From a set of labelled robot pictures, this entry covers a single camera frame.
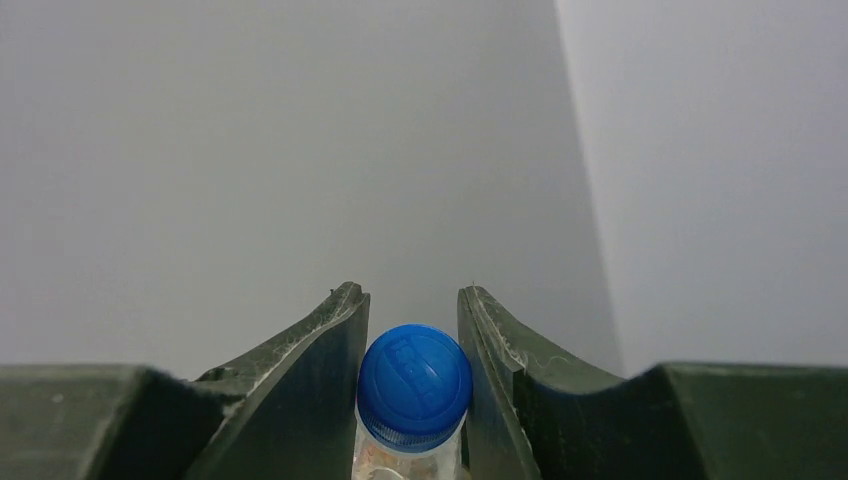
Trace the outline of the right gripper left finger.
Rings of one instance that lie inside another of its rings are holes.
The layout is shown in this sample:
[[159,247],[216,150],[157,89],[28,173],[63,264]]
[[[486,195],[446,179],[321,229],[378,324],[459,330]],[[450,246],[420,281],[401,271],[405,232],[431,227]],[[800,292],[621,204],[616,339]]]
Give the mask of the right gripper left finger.
[[304,319],[198,379],[145,365],[4,365],[5,479],[346,479],[370,297]]

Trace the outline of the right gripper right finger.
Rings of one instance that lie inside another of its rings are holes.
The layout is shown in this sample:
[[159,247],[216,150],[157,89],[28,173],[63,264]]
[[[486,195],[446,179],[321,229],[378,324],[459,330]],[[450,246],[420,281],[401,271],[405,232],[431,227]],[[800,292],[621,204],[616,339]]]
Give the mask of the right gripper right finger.
[[843,479],[847,372],[666,362],[621,378],[460,290],[474,479]]

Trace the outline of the blue label bottle blue cap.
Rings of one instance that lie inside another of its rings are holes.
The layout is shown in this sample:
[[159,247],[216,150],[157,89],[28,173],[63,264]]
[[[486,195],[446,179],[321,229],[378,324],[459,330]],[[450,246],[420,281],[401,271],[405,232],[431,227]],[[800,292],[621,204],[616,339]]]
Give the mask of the blue label bottle blue cap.
[[421,324],[384,332],[359,370],[352,478],[460,478],[472,390],[470,362],[445,332]]

